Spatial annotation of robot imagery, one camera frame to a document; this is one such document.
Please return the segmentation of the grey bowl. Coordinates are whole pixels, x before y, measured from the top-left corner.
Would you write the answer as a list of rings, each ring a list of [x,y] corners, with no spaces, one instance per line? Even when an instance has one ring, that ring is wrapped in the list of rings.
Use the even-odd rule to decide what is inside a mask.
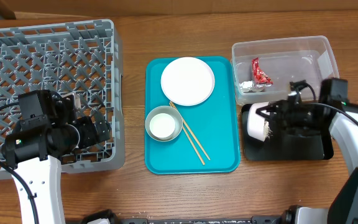
[[[145,119],[145,130],[154,140],[174,140],[181,132],[183,120],[180,113],[171,106],[154,108]]]

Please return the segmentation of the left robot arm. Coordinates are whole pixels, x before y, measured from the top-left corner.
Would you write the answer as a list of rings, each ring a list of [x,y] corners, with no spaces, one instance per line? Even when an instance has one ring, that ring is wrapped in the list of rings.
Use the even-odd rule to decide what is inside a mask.
[[[23,223],[64,223],[62,156],[107,141],[111,125],[103,115],[77,117],[76,93],[35,90],[0,107],[17,106],[22,118],[1,147],[0,167],[14,179]]]

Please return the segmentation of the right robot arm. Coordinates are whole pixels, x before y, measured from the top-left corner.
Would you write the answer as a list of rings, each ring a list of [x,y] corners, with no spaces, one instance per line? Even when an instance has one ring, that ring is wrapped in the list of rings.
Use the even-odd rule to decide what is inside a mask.
[[[321,83],[319,100],[304,103],[299,94],[274,103],[270,117],[284,130],[327,131],[337,142],[349,178],[328,209],[291,206],[281,223],[358,223],[358,105],[348,99],[348,82],[339,78]]]

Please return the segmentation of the small pink bowl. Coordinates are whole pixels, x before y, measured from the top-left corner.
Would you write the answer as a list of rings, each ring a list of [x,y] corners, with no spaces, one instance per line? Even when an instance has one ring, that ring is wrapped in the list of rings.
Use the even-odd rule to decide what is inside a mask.
[[[252,104],[249,109],[249,114],[247,119],[248,135],[262,142],[265,141],[264,123],[266,122],[266,120],[262,116],[258,115],[256,113],[256,110],[261,107],[267,106],[268,104],[269,104],[268,102]]]

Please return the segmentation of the white cup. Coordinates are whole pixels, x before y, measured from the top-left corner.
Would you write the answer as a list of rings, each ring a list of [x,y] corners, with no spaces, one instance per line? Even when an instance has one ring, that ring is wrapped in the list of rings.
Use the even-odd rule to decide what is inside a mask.
[[[159,113],[150,120],[149,128],[154,138],[167,140],[172,138],[176,124],[171,115]]]

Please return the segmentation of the pile of rice grains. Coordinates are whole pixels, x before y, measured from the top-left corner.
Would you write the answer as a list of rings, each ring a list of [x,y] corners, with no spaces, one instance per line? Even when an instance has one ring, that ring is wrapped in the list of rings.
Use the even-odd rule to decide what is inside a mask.
[[[269,122],[266,121],[264,123],[264,138],[268,139],[270,137],[270,133],[271,133],[270,125]]]

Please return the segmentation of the red snack wrapper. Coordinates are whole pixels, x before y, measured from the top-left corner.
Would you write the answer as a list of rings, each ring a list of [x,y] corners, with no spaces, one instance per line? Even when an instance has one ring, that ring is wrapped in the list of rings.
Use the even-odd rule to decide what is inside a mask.
[[[256,85],[272,85],[272,79],[260,68],[259,58],[252,60],[252,77]]]

